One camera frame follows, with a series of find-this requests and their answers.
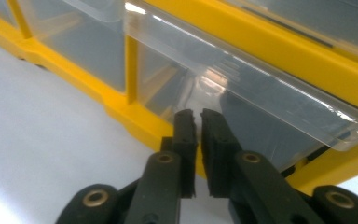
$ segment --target clear plastic bin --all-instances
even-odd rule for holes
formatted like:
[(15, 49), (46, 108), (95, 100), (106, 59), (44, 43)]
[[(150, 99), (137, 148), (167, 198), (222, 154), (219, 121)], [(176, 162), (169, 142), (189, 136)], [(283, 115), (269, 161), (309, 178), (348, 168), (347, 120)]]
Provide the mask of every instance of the clear plastic bin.
[(358, 0), (227, 0), (327, 46), (358, 55)]
[(219, 111), (243, 148), (280, 170), (324, 145), (358, 144), (357, 108), (144, 2), (125, 8), (126, 34), (139, 41), (139, 100), (162, 118)]
[(12, 24), (13, 26), (17, 26), (6, 0), (0, 0), (0, 18)]
[(115, 90), (125, 90), (122, 1), (19, 2), (33, 36)]

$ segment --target storage bin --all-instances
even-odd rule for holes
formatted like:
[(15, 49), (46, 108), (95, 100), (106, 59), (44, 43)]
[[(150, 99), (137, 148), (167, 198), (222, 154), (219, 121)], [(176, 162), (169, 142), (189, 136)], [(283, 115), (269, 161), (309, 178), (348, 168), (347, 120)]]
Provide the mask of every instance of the storage bin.
[(40, 42), (113, 87), (125, 90), (120, 0), (19, 0)]
[(185, 108), (221, 112), (243, 148), (280, 170), (327, 145), (358, 144), (358, 108), (239, 51), (147, 3), (125, 5), (138, 43), (138, 96), (172, 121)]
[(13, 26), (17, 26), (6, 0), (0, 0), (0, 18)]
[(331, 48), (358, 56), (358, 0), (227, 0)]

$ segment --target yellow plastic frame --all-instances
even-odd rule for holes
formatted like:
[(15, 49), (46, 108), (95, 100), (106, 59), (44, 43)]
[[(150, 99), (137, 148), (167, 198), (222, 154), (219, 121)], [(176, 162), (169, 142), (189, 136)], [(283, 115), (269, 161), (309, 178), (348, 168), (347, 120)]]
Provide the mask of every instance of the yellow plastic frame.
[[(104, 105), (110, 116), (120, 121), (133, 136), (149, 147), (159, 149), (161, 136), (172, 135), (171, 124), (137, 102), (135, 40), (126, 36), (126, 91), (123, 94), (112, 90), (92, 74), (41, 44), (29, 31), (17, 2), (7, 2), (19, 28), (0, 19), (2, 48), (18, 58), (46, 67), (81, 89)], [(146, 2), (358, 106), (358, 60), (352, 60), (348, 55), (341, 55), (337, 50), (321, 46), (224, 2)], [(197, 170), (198, 174), (204, 175), (200, 161), (199, 155)], [(356, 175), (358, 146), (348, 152), (329, 150), (306, 165), (298, 165), (288, 180), (295, 188), (311, 193), (315, 186), (337, 184)]]

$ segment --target screw hole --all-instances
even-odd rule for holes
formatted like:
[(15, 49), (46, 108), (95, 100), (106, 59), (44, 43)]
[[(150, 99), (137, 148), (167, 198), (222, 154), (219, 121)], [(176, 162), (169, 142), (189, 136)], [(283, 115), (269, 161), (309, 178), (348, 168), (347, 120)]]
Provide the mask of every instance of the screw hole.
[(87, 207), (96, 207), (104, 204), (109, 195), (103, 189), (93, 189), (83, 198), (83, 204)]
[(302, 217), (301, 215), (298, 215), (298, 214), (292, 215), (292, 218), (290, 219), (290, 221), (293, 224), (308, 224), (308, 221), (304, 217)]
[(243, 154), (242, 158), (243, 158), (245, 161), (252, 162), (252, 163), (258, 163), (258, 162), (260, 162), (260, 158), (259, 158), (257, 155), (251, 154), (251, 153), (245, 153), (245, 154)]
[(164, 154), (164, 155), (160, 155), (160, 156), (158, 157), (158, 161), (159, 161), (159, 162), (163, 162), (163, 163), (168, 163), (168, 162), (173, 161), (173, 158), (172, 158), (172, 156), (170, 156), (170, 155)]
[(325, 196), (327, 200), (330, 201), (330, 203), (333, 203), (338, 207), (347, 209), (351, 209), (354, 207), (353, 200), (345, 194), (336, 191), (328, 191)]

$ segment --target white floor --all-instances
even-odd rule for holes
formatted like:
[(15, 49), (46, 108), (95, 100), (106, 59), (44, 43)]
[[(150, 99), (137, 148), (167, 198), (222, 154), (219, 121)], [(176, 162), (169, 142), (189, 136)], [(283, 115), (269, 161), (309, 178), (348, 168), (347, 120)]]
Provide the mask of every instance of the white floor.
[[(0, 223), (53, 223), (80, 189), (140, 177), (151, 153), (88, 96), (0, 49)], [(358, 178), (342, 186), (358, 193)], [(204, 179), (197, 194), (181, 223), (231, 223)]]

